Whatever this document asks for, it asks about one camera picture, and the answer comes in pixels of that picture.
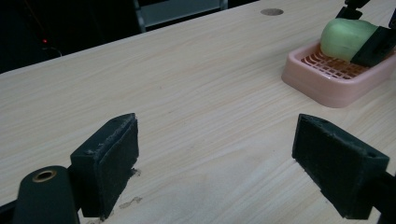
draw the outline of pink soap dish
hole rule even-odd
[[[325,56],[317,41],[289,54],[282,79],[321,105],[340,108],[385,81],[395,67],[395,52],[369,68]]]

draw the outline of table surface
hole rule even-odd
[[[141,175],[108,223],[376,223],[375,209],[342,219],[291,157],[305,113],[389,155],[395,173],[395,73],[339,109],[281,80],[287,54],[319,39],[343,5],[259,1],[0,75],[0,204],[25,175],[70,165],[107,120],[136,113]],[[394,7],[372,1],[362,19],[386,26]]]

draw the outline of wooden table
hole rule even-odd
[[[394,3],[372,1],[362,18],[386,26]],[[25,175],[70,165],[107,120],[135,112],[142,173],[106,223],[376,223],[375,210],[342,219],[291,157],[306,113],[389,155],[395,173],[396,73],[341,109],[280,78],[288,52],[318,39],[343,5],[262,0],[2,74],[0,204]]]

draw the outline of soap dish grate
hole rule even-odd
[[[326,56],[320,50],[302,58],[301,62],[319,70],[325,76],[340,79],[352,79],[369,69],[368,67]]]

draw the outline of green object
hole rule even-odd
[[[377,28],[368,21],[334,19],[323,30],[320,49],[329,57],[350,62]]]

